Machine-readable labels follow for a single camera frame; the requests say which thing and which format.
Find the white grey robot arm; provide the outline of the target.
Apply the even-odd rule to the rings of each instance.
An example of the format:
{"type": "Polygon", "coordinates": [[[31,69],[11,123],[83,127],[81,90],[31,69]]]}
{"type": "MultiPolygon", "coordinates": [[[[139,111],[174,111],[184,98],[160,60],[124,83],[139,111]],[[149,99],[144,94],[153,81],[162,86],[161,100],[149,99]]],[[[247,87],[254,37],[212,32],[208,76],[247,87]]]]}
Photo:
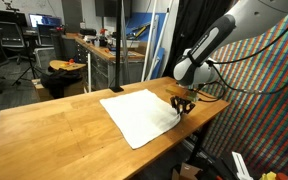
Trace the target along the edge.
{"type": "Polygon", "coordinates": [[[240,0],[218,18],[194,44],[184,51],[173,70],[179,87],[171,98],[178,114],[188,114],[197,95],[192,85],[212,83],[218,79],[219,66],[210,55],[222,46],[259,36],[288,15],[288,0],[240,0]]]}

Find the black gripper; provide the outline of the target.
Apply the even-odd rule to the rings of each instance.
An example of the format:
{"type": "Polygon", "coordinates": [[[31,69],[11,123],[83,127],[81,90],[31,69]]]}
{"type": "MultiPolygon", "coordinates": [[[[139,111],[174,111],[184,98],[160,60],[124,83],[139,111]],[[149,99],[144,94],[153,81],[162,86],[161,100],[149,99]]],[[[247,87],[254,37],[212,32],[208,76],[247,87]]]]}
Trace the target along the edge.
{"type": "Polygon", "coordinates": [[[195,89],[185,88],[184,96],[189,101],[182,102],[182,99],[178,96],[171,97],[171,106],[181,114],[189,114],[195,107],[195,104],[192,102],[198,101],[199,95],[195,89]]]}

